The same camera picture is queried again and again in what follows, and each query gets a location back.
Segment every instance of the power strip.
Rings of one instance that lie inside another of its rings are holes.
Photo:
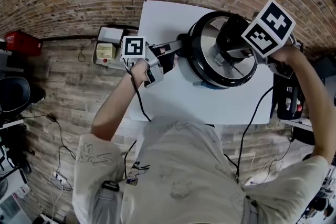
[[[68,181],[65,177],[63,177],[60,173],[53,171],[53,177],[54,179],[56,179],[57,181],[59,181],[61,183],[61,185],[65,185]]]

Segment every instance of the wire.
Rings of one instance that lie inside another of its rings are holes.
[[[243,142],[244,142],[245,134],[246,134],[247,130],[249,129],[249,127],[250,127],[251,124],[252,124],[252,121],[253,121],[253,119],[254,119],[256,113],[257,113],[257,110],[258,110],[258,108],[259,108],[259,105],[260,105],[261,101],[264,99],[264,97],[265,97],[271,90],[273,90],[273,88],[274,88],[278,83],[279,83],[279,81],[278,81],[277,83],[275,83],[271,88],[269,88],[269,89],[262,95],[262,97],[260,98],[260,100],[259,100],[259,102],[258,102],[258,104],[257,104],[257,106],[256,106],[256,109],[254,110],[253,116],[252,116],[252,118],[251,118],[249,124],[247,125],[245,131],[243,132],[243,135],[242,135],[242,137],[241,137],[242,141],[240,142],[239,158],[238,158],[237,173],[236,173],[236,176],[237,176],[237,177],[239,177],[240,159],[241,159],[241,156],[242,156],[241,154],[242,154],[242,151],[243,151]]]
[[[10,171],[8,171],[8,172],[6,172],[6,173],[4,173],[4,174],[0,174],[1,178],[2,178],[3,176],[5,176],[5,175],[9,174],[11,171],[13,171],[13,170],[10,170]]]
[[[52,172],[50,174],[50,177],[49,177],[49,185],[50,185],[50,194],[51,194],[51,199],[52,199],[52,203],[53,203],[53,208],[54,208],[54,196],[53,196],[53,191],[52,191],[52,188],[51,188],[51,177],[52,177]]]
[[[46,178],[44,174],[42,174],[41,172],[39,172],[38,170],[36,170],[34,167],[31,167],[31,168],[32,168],[33,170],[35,170],[35,172],[37,172],[38,174],[42,175],[42,177],[43,177],[46,181],[50,182],[54,187],[56,187],[56,188],[58,188],[58,189],[61,189],[61,188],[59,188],[58,186],[56,186],[53,182],[51,182],[48,178]],[[64,191],[72,191],[72,186],[70,185],[69,182],[68,182],[68,184],[69,184],[69,186],[70,186],[70,189],[65,188]]]
[[[241,74],[242,76],[244,76],[244,74],[243,73],[241,73],[240,71],[239,71],[239,69],[238,68],[236,68],[236,67],[233,67],[239,74]]]
[[[64,190],[64,186],[63,186],[63,188],[62,188],[61,194],[58,196],[58,198],[57,198],[57,200],[56,200],[56,202],[55,202],[51,220],[54,219],[54,214],[55,214],[56,205],[57,205],[57,202],[58,202],[59,198],[62,196],[63,190]]]
[[[289,152],[289,149],[290,149],[290,145],[291,145],[291,144],[292,144],[292,142],[289,143],[288,149],[286,150],[286,152],[285,152],[285,154],[282,156],[282,158],[279,159],[279,160],[277,160],[277,161],[282,160],[282,159],[287,155],[287,153]],[[269,176],[269,174],[270,174],[270,172],[271,172],[272,164],[273,164],[274,161],[276,161],[276,159],[273,160],[273,161],[271,162],[271,164],[269,165],[269,168],[268,168],[268,174],[267,174],[265,180],[264,180],[263,182],[261,182],[261,183],[264,183],[264,182],[266,181],[266,179],[268,178],[268,176]]]
[[[47,117],[47,115],[31,116],[31,117],[23,117],[23,119],[25,119],[25,118],[38,118],[38,117]],[[58,170],[59,170],[60,167],[61,167],[61,155],[60,155],[60,149],[61,149],[62,147],[64,147],[67,151],[69,151],[71,157],[72,157],[73,159],[75,159],[75,160],[76,160],[76,155],[75,155],[75,153],[74,153],[71,149],[69,149],[69,148],[63,143],[62,128],[61,128],[61,125],[59,124],[59,122],[56,121],[56,120],[53,121],[53,122],[56,122],[57,125],[58,125],[58,127],[59,127],[59,134],[60,134],[61,144],[62,144],[62,146],[60,146],[60,147],[58,148],[58,167],[57,167],[57,170],[56,170],[56,172],[58,173]],[[52,183],[52,182],[50,181],[51,176],[50,176],[49,179],[47,179],[47,178],[46,178],[42,173],[40,173],[38,170],[36,170],[36,169],[33,168],[33,167],[32,167],[32,169],[34,169],[36,172],[38,172],[39,174],[41,174],[41,175],[45,178],[45,180],[49,182],[49,184],[53,184],[56,188],[61,189],[61,188],[57,187],[54,183]],[[65,191],[72,191],[72,186],[71,186],[71,184],[70,184],[69,182],[67,182],[67,183],[69,184],[70,189],[64,189],[64,190],[65,190]]]
[[[134,77],[133,77],[133,74],[131,72],[131,70],[128,68],[128,59],[127,59],[127,63],[126,63],[126,60],[125,58],[123,58],[123,61],[124,61],[124,65],[125,65],[125,68],[126,68],[126,72],[131,76],[131,82],[132,82],[132,85],[134,87],[134,90],[138,96],[138,99],[139,99],[139,105],[140,105],[140,108],[141,108],[141,111],[142,111],[142,114],[147,118],[147,120],[149,122],[151,122],[151,119],[147,116],[147,114],[145,113],[144,109],[143,109],[143,105],[142,105],[142,101],[141,101],[141,97],[140,97],[140,94],[139,94],[139,91],[138,91],[138,87],[137,85],[135,85],[135,81],[134,81]],[[134,143],[131,145],[131,147],[128,149],[127,153],[125,154],[125,157],[124,157],[124,165],[125,165],[125,170],[124,170],[124,173],[125,173],[125,178],[127,178],[127,173],[126,173],[126,158],[127,158],[127,155],[129,154],[129,152],[132,150],[133,146],[136,144],[136,140],[134,141]]]
[[[31,185],[29,185],[29,187],[30,187],[30,191],[31,191],[32,196],[34,197],[34,199],[36,200],[37,205],[40,207],[40,209],[41,209],[41,211],[42,211],[41,214],[46,215],[44,209],[43,209],[42,206],[41,206],[41,204],[38,202],[38,199],[37,199],[37,197],[36,197],[36,195],[35,195],[35,193],[34,193],[34,191],[33,191],[33,188],[31,187]]]
[[[126,158],[127,158],[127,155],[128,155],[129,152],[132,150],[132,148],[134,147],[135,144],[136,144],[136,140],[135,140],[134,143],[131,145],[131,147],[129,148],[129,150],[127,151],[127,153],[125,154],[125,157],[124,157],[125,178],[127,178],[127,173],[126,173]]]
[[[150,118],[146,115],[146,113],[145,113],[145,111],[144,111],[144,109],[143,109],[143,105],[142,105],[141,97],[140,97],[138,88],[137,88],[137,86],[135,85],[135,81],[134,81],[133,74],[132,74],[131,70],[128,68],[128,66],[126,65],[126,61],[125,61],[125,59],[123,59],[123,60],[124,60],[124,64],[125,64],[126,71],[127,71],[127,73],[131,76],[131,81],[132,81],[134,90],[135,90],[135,92],[136,92],[136,94],[137,94],[137,96],[138,96],[139,104],[140,104],[140,108],[141,108],[142,114],[147,118],[147,120],[148,120],[149,122],[151,122]]]
[[[59,134],[60,134],[60,137],[61,137],[61,143],[62,143],[62,146],[70,153],[71,157],[73,159],[76,159],[76,155],[75,153],[69,149],[64,143],[63,143],[63,137],[62,137],[62,128],[61,128],[61,125],[58,123],[58,121],[55,121],[57,124],[58,124],[58,127],[59,127]]]
[[[48,115],[40,115],[40,116],[32,116],[32,117],[22,117],[22,119],[29,119],[29,118],[39,118],[39,117],[47,117]]]
[[[256,172],[256,173],[253,174],[252,176],[250,176],[250,177],[248,178],[248,180],[246,180],[246,182],[244,183],[244,185],[245,185],[247,182],[249,182],[251,179],[253,179],[253,177],[255,177],[256,175],[260,174],[260,173],[265,169],[265,167],[267,166],[267,164],[269,164],[271,161],[273,161],[274,158],[276,158],[276,161],[279,161],[279,160],[278,160],[278,156],[274,156],[272,159],[270,159],[267,163],[264,164],[264,166],[262,167],[262,169],[261,169],[260,171]]]
[[[89,43],[89,42],[91,42],[91,40],[89,40],[88,42],[86,42],[84,45],[81,44],[82,47],[81,47],[80,52],[79,52],[79,54],[78,54],[78,61],[80,61],[80,62],[85,62],[85,61],[86,61],[86,57],[85,57],[85,55],[82,53],[82,51],[83,51],[85,45],[86,45],[87,43]]]
[[[224,154],[224,156],[225,157],[227,157],[227,159],[237,168],[237,170],[238,170],[238,166],[237,166],[237,164],[235,164],[230,158],[229,158],[229,156],[227,156],[225,153],[223,153]]]

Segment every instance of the white tabletop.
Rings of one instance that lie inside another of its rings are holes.
[[[145,1],[139,36],[149,44],[174,41],[187,33],[192,25],[211,9],[161,1]],[[204,124],[248,124],[260,97],[273,85],[273,73],[267,66],[258,66],[244,85],[225,90],[195,87],[182,75],[179,67],[164,75],[164,80],[139,93],[149,118],[173,116]],[[272,92],[261,102],[253,123],[268,123]],[[137,96],[128,109],[133,120],[143,120]]]

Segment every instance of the electronic equipment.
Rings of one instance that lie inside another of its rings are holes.
[[[145,37],[126,36],[121,59],[142,58],[149,64],[147,88],[162,81],[163,74],[173,68],[175,53],[182,74],[195,86],[240,86],[251,79],[257,65],[267,65],[273,73],[290,78],[291,68],[268,56],[288,40],[297,44],[291,33],[295,24],[278,3],[269,0],[252,22],[237,14],[210,12],[176,41],[149,45]]]

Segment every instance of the power cord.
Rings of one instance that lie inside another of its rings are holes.
[[[51,183],[54,187],[61,189],[60,187],[58,187],[57,185],[55,185],[53,182],[51,182],[48,178],[45,177],[44,174],[42,174],[41,172],[39,172],[38,170],[36,170],[34,167],[31,167],[35,172],[37,172],[38,174],[42,175],[42,177],[49,183]],[[69,188],[64,188],[64,191],[72,191],[72,186],[70,185],[70,183],[68,182],[70,189]]]
[[[250,127],[251,124],[252,124],[252,121],[253,121],[253,119],[254,119],[256,113],[257,113],[257,110],[258,110],[258,108],[259,108],[259,105],[260,105],[261,101],[264,99],[264,97],[265,97],[271,90],[274,89],[274,87],[275,87],[278,83],[279,83],[279,81],[278,81],[277,83],[275,83],[271,88],[269,88],[269,89],[262,95],[262,97],[260,98],[260,100],[259,100],[259,102],[258,102],[258,104],[257,104],[257,106],[256,106],[256,109],[254,110],[253,116],[252,116],[252,118],[251,118],[249,124],[247,125],[246,129],[245,129],[244,132],[243,132],[243,135],[242,135],[242,137],[241,137],[242,141],[240,142],[239,158],[238,158],[238,165],[237,165],[237,172],[236,172],[236,176],[237,176],[237,177],[239,177],[240,159],[241,159],[241,156],[242,156],[241,154],[242,154],[242,151],[243,151],[243,142],[244,142],[245,134],[246,134],[247,130],[249,129],[249,127]]]
[[[52,172],[50,173],[50,177],[49,177],[49,186],[50,186],[50,195],[51,195],[51,200],[52,200],[52,203],[53,203],[53,208],[54,208],[54,196],[53,196],[53,191],[52,191],[52,188],[51,188],[51,177],[52,177]]]
[[[89,40],[88,42],[86,42],[84,45],[83,45],[83,44],[80,44],[82,47],[81,47],[80,52],[79,52],[79,54],[78,54],[78,61],[80,61],[80,62],[85,62],[85,61],[86,61],[86,57],[85,57],[85,55],[82,53],[82,51],[83,51],[85,45],[86,45],[87,43],[89,43],[89,42],[91,42],[91,40]]]
[[[267,164],[269,164],[270,162],[272,162],[272,161],[274,160],[274,158],[276,158],[275,160],[276,160],[277,162],[279,161],[278,156],[274,156],[274,157],[272,157],[272,159],[270,159],[267,163],[264,164],[264,166],[262,167],[262,169],[261,169],[260,171],[256,172],[256,173],[253,174],[252,176],[250,176],[250,177],[248,178],[248,180],[246,180],[246,182],[244,183],[244,185],[245,185],[247,182],[249,182],[251,179],[253,179],[256,175],[258,175],[258,174],[260,174],[261,172],[263,172],[263,170],[265,169],[265,167],[267,166]]]
[[[12,170],[10,170],[10,171],[8,171],[8,172],[6,172],[6,173],[4,173],[4,174],[0,174],[0,176],[5,176],[5,175],[9,174],[11,171],[12,171]]]
[[[145,111],[144,111],[144,109],[143,109],[143,105],[142,105],[141,97],[140,97],[140,94],[139,94],[137,85],[135,84],[135,80],[134,80],[133,74],[132,74],[131,70],[128,68],[128,59],[127,59],[127,62],[126,62],[125,59],[123,59],[123,61],[124,61],[124,64],[125,64],[126,72],[131,76],[132,85],[133,85],[134,90],[135,90],[135,92],[136,92],[136,94],[137,94],[137,96],[138,96],[138,99],[139,99],[139,105],[140,105],[142,114],[147,118],[147,120],[148,120],[149,122],[151,122],[151,119],[147,116],[147,114],[145,113]],[[132,150],[132,148],[133,148],[133,146],[134,146],[135,144],[136,144],[136,140],[135,140],[134,143],[131,145],[131,147],[128,149],[128,151],[126,152],[125,157],[124,157],[124,166],[125,166],[124,174],[125,174],[125,179],[127,178],[127,173],[126,173],[126,158],[127,158],[127,155],[128,155],[129,152]]]
[[[237,164],[235,164],[231,159],[230,159],[230,157],[229,156],[227,156],[225,153],[223,153],[223,155],[237,168],[237,170],[238,170],[238,166],[237,166]]]
[[[271,167],[272,167],[273,162],[275,162],[275,161],[280,161],[280,160],[282,160],[282,159],[287,155],[287,153],[289,152],[289,149],[290,149],[290,145],[291,145],[291,144],[292,144],[292,142],[289,143],[288,149],[287,149],[287,151],[285,152],[285,154],[283,155],[282,158],[280,158],[280,159],[278,159],[278,160],[275,159],[275,160],[273,160],[273,161],[271,162],[271,164],[269,165],[269,168],[268,168],[268,174],[267,174],[265,180],[264,180],[263,182],[261,182],[261,183],[264,183],[264,182],[266,181],[266,179],[268,178],[268,176],[269,176],[269,174],[270,174],[270,172],[271,172]]]
[[[62,196],[62,194],[63,194],[63,190],[64,190],[64,186],[63,186],[63,188],[62,188],[62,191],[61,191],[60,195],[58,196],[58,198],[57,198],[57,200],[56,200],[56,202],[55,202],[55,205],[54,205],[54,208],[53,208],[53,213],[52,213],[51,220],[53,220],[53,219],[54,219],[54,214],[55,214],[56,205],[57,205],[57,202],[58,202],[59,198],[60,198],[60,197]]]
[[[58,173],[58,170],[59,170],[60,167],[61,167],[60,149],[61,149],[62,147],[64,147],[64,148],[70,153],[71,157],[72,157],[74,160],[76,160],[76,155],[75,155],[75,153],[74,153],[71,149],[69,149],[69,148],[64,144],[64,142],[63,142],[63,137],[62,137],[62,128],[61,128],[61,125],[59,124],[59,122],[56,120],[56,118],[55,118],[54,116],[48,114],[48,115],[39,115],[39,116],[22,117],[22,118],[23,118],[23,119],[27,119],[27,118],[39,118],[39,117],[46,117],[48,120],[50,120],[50,121],[52,121],[52,122],[56,122],[57,125],[58,125],[58,127],[59,127],[59,134],[60,134],[61,144],[62,144],[62,145],[58,148],[58,167],[57,167],[57,170],[56,170],[56,173]],[[41,175],[44,177],[44,179],[45,179],[46,181],[48,181],[50,184],[53,184],[55,187],[57,187],[54,183],[52,183],[52,182],[50,181],[50,179],[47,179],[42,173],[40,173],[39,171],[37,171],[37,170],[36,170],[35,168],[33,168],[33,167],[32,167],[32,169],[34,169],[37,173],[41,174]],[[70,184],[69,182],[67,182],[67,184],[69,184],[70,189],[68,189],[68,188],[63,188],[63,190],[65,190],[65,191],[72,191],[72,186],[71,186],[71,184]]]

